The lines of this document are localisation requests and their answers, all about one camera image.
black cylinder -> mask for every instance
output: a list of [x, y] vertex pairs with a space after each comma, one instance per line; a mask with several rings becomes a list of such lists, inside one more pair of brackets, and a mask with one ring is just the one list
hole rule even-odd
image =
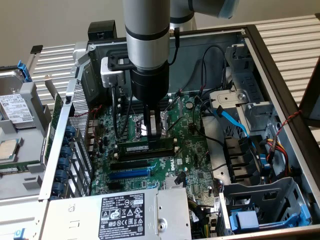
[[169, 64], [166, 61], [154, 70], [130, 70], [133, 95], [149, 107], [154, 107], [169, 90]]

white wall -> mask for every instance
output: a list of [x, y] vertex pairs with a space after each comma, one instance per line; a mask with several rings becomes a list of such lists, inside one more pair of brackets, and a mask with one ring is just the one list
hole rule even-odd
[[[320, 13], [320, 0], [240, 0], [231, 19], [202, 14], [195, 17], [197, 27], [204, 28], [314, 13]], [[112, 19], [118, 37], [123, 37], [121, 0], [1, 0], [0, 66], [16, 64], [20, 59], [26, 62], [33, 45], [57, 46], [87, 40], [91, 22]]]

warning label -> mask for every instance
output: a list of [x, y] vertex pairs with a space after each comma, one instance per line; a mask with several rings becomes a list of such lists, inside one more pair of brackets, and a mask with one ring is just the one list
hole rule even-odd
[[20, 94], [0, 96], [0, 103], [6, 115], [14, 124], [33, 121], [26, 101]]
[[99, 239], [124, 239], [145, 235], [145, 194], [104, 197]]

motherboard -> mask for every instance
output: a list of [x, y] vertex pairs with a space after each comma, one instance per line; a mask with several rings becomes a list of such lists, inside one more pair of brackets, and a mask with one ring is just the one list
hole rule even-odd
[[[166, 127], [163, 127], [162, 136], [155, 145], [155, 148], [161, 150], [156, 154], [151, 147], [145, 147], [147, 137], [143, 114], [133, 111], [123, 137], [116, 140], [112, 108], [102, 108], [92, 123], [96, 141], [91, 141], [95, 142], [91, 156], [94, 165], [91, 195], [185, 187], [189, 199], [201, 205], [212, 206], [217, 191], [212, 173], [200, 170], [200, 165], [202, 169], [210, 170], [211, 163], [206, 157], [207, 140], [194, 128], [195, 124], [198, 129], [201, 128], [197, 107], [194, 110], [195, 124], [193, 122], [194, 100], [189, 95], [169, 97], [169, 108], [161, 112], [163, 126]], [[124, 120], [125, 116], [119, 114], [117, 125], [122, 126]], [[134, 157], [137, 150], [140, 150], [140, 159]], [[131, 165], [135, 165], [135, 171], [139, 168], [137, 165], [141, 165], [144, 168], [140, 169], [147, 171], [148, 175], [133, 177]], [[122, 176], [128, 172], [131, 173], [128, 174], [130, 177]], [[185, 183], [177, 185], [175, 180], [182, 172], [185, 173]]]

robotic arm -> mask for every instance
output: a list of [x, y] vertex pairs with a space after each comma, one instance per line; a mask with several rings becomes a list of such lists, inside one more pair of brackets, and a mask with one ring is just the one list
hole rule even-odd
[[135, 66], [130, 70], [131, 89], [144, 104], [149, 138], [161, 136], [158, 102], [169, 89], [170, 28], [188, 25], [195, 12], [230, 18], [237, 4], [238, 0], [123, 0], [128, 57]]

